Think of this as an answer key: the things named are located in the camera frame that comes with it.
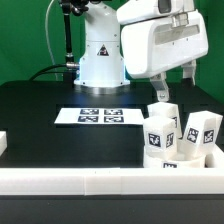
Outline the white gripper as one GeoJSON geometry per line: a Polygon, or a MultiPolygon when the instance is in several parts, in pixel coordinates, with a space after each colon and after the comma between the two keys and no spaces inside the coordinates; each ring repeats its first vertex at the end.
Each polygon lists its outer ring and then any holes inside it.
{"type": "Polygon", "coordinates": [[[173,27],[170,17],[127,25],[121,32],[124,63],[132,78],[150,78],[159,102],[169,101],[166,72],[183,69],[182,81],[195,85],[196,61],[208,52],[205,23],[198,11],[188,24],[173,27]]]}

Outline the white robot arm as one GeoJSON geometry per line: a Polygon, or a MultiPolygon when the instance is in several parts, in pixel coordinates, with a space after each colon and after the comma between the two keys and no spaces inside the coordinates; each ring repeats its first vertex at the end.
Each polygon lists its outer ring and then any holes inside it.
{"type": "Polygon", "coordinates": [[[75,80],[95,93],[108,92],[133,79],[150,80],[157,99],[169,100],[166,72],[183,68],[192,81],[196,60],[208,52],[202,15],[194,0],[128,0],[114,10],[89,3],[85,13],[85,53],[75,80]]]}

